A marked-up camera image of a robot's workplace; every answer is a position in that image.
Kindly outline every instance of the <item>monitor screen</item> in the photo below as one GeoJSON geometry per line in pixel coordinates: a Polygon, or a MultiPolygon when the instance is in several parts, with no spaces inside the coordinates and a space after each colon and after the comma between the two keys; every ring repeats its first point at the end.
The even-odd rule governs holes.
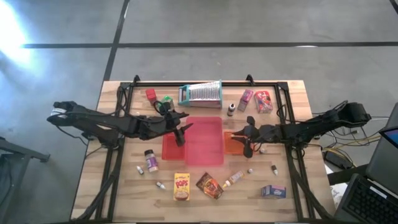
{"type": "Polygon", "coordinates": [[[380,134],[398,148],[398,126],[380,131],[380,134]]]}

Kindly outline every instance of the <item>snack box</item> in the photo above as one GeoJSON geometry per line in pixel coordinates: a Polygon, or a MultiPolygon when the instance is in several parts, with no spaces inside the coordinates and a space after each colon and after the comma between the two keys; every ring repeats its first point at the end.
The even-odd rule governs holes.
{"type": "Polygon", "coordinates": [[[286,198],[286,187],[267,185],[261,189],[261,196],[265,198],[286,198]]]}
{"type": "Polygon", "coordinates": [[[251,91],[251,90],[244,91],[244,93],[241,97],[241,101],[239,102],[239,105],[238,105],[238,110],[244,111],[246,109],[252,95],[253,95],[253,91],[251,91]]]}
{"type": "Polygon", "coordinates": [[[189,191],[189,174],[181,174],[175,173],[174,174],[174,200],[178,201],[185,201],[189,200],[190,198],[190,191],[189,191]]]}
{"type": "Polygon", "coordinates": [[[268,91],[257,91],[254,94],[254,99],[256,100],[258,113],[271,113],[274,109],[268,91]]]}
{"type": "Polygon", "coordinates": [[[220,198],[221,194],[224,192],[221,186],[217,183],[217,180],[212,178],[208,173],[203,174],[197,182],[197,187],[214,199],[220,198]]]}

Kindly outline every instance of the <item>spice bottle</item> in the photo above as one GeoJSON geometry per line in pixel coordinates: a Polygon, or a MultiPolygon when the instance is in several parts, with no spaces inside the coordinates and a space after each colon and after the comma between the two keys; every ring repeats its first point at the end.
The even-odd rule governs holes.
{"type": "Polygon", "coordinates": [[[237,171],[236,174],[232,175],[228,180],[225,181],[225,184],[223,185],[223,188],[229,187],[233,184],[235,184],[240,178],[244,176],[242,171],[237,171]]]}
{"type": "Polygon", "coordinates": [[[148,149],[144,152],[144,154],[145,154],[145,159],[147,161],[148,171],[153,172],[159,170],[159,168],[157,167],[154,151],[152,149],[148,149]]]}

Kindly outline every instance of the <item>white label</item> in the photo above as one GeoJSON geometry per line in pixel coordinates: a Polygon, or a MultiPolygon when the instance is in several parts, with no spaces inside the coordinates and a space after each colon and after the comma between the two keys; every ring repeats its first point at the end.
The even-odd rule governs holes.
{"type": "Polygon", "coordinates": [[[374,187],[371,187],[371,190],[373,190],[374,192],[376,192],[378,195],[384,197],[384,199],[387,199],[387,195],[381,193],[378,189],[375,189],[374,187]]]}
{"type": "MultiPolygon", "coordinates": [[[[50,116],[57,115],[57,114],[63,114],[63,113],[66,113],[66,112],[67,112],[66,110],[61,109],[61,108],[53,108],[51,113],[50,113],[50,116]]],[[[58,117],[59,118],[67,118],[66,115],[60,115],[58,117]]]]}

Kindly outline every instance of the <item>small box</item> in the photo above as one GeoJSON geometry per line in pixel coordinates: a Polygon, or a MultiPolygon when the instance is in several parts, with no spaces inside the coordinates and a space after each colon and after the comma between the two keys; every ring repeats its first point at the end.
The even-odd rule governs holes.
{"type": "Polygon", "coordinates": [[[274,109],[268,91],[257,91],[254,94],[254,99],[256,100],[258,113],[271,113],[274,109]]]}
{"type": "Polygon", "coordinates": [[[145,91],[145,93],[147,94],[147,98],[150,102],[151,105],[153,105],[156,101],[156,93],[154,89],[148,89],[145,91]]]}
{"type": "Polygon", "coordinates": [[[261,189],[261,196],[265,198],[286,198],[286,187],[268,185],[261,189]]]}
{"type": "Polygon", "coordinates": [[[190,198],[189,191],[189,174],[174,174],[174,194],[173,198],[177,201],[186,201],[190,198]]]}
{"type": "Polygon", "coordinates": [[[239,102],[239,105],[238,105],[238,110],[243,112],[246,109],[252,95],[253,95],[253,91],[251,91],[251,90],[244,91],[244,93],[241,97],[241,101],[239,102]]]}

